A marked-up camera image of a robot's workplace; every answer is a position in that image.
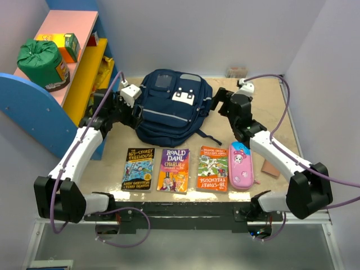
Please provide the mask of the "navy blue school backpack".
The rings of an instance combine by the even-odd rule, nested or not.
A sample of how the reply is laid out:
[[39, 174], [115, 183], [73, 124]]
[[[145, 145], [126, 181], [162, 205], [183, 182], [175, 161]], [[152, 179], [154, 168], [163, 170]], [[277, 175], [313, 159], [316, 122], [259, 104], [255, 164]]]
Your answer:
[[212, 104], [213, 89], [197, 74], [156, 69], [147, 74], [136, 105], [142, 108], [138, 138], [160, 147], [177, 147], [193, 134], [222, 143], [201, 130]]

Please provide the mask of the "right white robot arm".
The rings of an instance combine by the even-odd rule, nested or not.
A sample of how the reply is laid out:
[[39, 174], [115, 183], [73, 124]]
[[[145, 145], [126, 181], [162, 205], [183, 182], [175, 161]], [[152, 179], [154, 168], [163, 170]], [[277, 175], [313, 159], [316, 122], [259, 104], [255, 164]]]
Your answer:
[[230, 123], [235, 139], [264, 157], [288, 181], [286, 192], [265, 191], [252, 198], [251, 216], [263, 221], [271, 212], [291, 212], [305, 219], [333, 202], [328, 169], [322, 163], [312, 164], [271, 137], [266, 127], [253, 119], [251, 97], [220, 87], [212, 99], [219, 113]]

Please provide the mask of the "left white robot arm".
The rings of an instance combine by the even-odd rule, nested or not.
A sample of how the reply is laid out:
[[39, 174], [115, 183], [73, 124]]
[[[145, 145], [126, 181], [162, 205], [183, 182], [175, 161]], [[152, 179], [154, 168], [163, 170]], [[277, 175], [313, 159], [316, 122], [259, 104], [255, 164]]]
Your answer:
[[37, 177], [34, 193], [39, 216], [50, 221], [78, 223], [86, 215], [97, 214], [105, 221], [116, 216], [115, 199], [105, 192], [82, 194], [78, 187], [83, 172], [114, 123], [136, 129], [141, 122], [141, 107], [135, 100], [139, 87], [131, 84], [120, 91], [96, 92], [96, 110], [80, 121], [76, 135], [61, 161], [46, 177]]

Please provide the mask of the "yellow snack bag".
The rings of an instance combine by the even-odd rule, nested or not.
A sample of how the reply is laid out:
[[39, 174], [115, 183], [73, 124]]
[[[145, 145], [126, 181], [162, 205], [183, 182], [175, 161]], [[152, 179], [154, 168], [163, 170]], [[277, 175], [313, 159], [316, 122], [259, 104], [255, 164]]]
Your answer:
[[97, 89], [107, 88], [114, 68], [113, 58], [103, 56], [92, 87], [91, 96]]

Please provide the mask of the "169-storey treehouse book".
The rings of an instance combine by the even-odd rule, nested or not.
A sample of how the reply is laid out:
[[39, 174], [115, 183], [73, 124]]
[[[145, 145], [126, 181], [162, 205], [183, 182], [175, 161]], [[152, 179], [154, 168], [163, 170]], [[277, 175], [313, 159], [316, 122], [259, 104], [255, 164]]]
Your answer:
[[154, 148], [129, 148], [121, 182], [123, 191], [147, 192], [151, 189]]

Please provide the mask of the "orange 78-storey treehouse book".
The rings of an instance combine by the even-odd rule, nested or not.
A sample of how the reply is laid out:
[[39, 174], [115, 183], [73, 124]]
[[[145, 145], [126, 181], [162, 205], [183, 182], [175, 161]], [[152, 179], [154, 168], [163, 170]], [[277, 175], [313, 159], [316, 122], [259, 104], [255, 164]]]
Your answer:
[[204, 192], [228, 191], [228, 150], [202, 146], [196, 189]]

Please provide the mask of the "pink pencil case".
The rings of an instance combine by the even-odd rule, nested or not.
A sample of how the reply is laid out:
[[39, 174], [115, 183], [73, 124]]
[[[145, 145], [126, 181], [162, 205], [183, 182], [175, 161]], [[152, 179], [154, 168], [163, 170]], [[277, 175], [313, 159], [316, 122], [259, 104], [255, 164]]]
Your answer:
[[228, 150], [228, 179], [236, 190], [248, 190], [254, 183], [251, 150], [241, 142], [232, 142]]

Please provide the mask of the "Roald Dahl Charlie book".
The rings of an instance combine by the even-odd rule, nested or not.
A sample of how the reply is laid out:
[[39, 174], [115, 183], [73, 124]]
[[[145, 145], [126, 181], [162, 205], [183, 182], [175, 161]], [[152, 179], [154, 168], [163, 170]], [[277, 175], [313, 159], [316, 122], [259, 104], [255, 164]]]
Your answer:
[[190, 151], [186, 149], [163, 149], [157, 190], [186, 194], [189, 180]]

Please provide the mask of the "brown leather wallet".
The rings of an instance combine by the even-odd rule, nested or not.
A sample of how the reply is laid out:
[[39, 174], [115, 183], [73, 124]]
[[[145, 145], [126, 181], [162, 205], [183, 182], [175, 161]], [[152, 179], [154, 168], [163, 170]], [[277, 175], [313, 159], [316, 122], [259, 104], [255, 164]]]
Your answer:
[[280, 176], [280, 171], [277, 170], [268, 160], [265, 160], [261, 172], [273, 177], [278, 178]]

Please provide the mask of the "small box on yellow shelf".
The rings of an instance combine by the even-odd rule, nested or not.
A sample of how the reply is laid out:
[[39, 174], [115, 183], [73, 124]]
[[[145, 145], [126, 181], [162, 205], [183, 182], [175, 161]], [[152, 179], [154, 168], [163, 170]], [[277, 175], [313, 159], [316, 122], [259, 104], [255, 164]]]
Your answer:
[[95, 47], [98, 46], [99, 43], [99, 37], [97, 31], [94, 31], [88, 40], [87, 46]]

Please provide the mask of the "blue pink yellow shelf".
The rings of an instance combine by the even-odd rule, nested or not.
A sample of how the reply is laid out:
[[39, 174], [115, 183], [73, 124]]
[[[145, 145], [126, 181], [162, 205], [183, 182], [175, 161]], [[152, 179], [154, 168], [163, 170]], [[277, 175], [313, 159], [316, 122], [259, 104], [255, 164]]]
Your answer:
[[52, 1], [38, 35], [70, 34], [78, 39], [77, 62], [61, 82], [41, 87], [20, 70], [1, 74], [1, 111], [57, 158], [77, 133], [104, 55], [109, 55], [96, 1]]

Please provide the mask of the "yellow green carton box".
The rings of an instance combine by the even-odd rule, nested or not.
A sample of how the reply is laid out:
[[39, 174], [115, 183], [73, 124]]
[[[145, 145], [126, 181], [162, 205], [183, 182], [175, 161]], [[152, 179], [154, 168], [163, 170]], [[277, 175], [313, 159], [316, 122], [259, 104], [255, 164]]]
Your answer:
[[74, 33], [39, 34], [36, 41], [53, 41], [66, 63], [76, 63], [79, 60], [81, 47]]

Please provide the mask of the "green wrapped round package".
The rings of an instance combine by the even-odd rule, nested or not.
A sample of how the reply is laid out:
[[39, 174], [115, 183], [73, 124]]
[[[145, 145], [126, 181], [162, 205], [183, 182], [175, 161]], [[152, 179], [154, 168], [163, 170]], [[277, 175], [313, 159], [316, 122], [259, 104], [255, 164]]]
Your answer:
[[47, 92], [63, 89], [70, 82], [68, 65], [53, 41], [28, 39], [20, 47], [17, 67]]

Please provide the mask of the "small box at back wall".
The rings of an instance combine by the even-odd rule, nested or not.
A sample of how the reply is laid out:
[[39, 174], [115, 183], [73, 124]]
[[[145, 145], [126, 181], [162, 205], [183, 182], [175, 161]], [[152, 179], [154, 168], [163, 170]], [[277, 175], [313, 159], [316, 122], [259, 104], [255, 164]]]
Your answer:
[[229, 67], [226, 72], [227, 78], [246, 78], [248, 70], [246, 67]]

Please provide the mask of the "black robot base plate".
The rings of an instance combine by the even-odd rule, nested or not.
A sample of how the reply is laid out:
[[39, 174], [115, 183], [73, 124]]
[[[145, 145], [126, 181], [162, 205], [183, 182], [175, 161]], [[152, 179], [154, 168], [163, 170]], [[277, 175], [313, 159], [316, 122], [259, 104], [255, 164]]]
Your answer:
[[249, 222], [269, 225], [283, 220], [276, 212], [260, 213], [250, 202], [117, 202], [114, 214], [92, 214], [87, 222], [115, 225], [120, 217], [120, 233], [134, 234], [136, 230], [225, 230], [247, 233]]

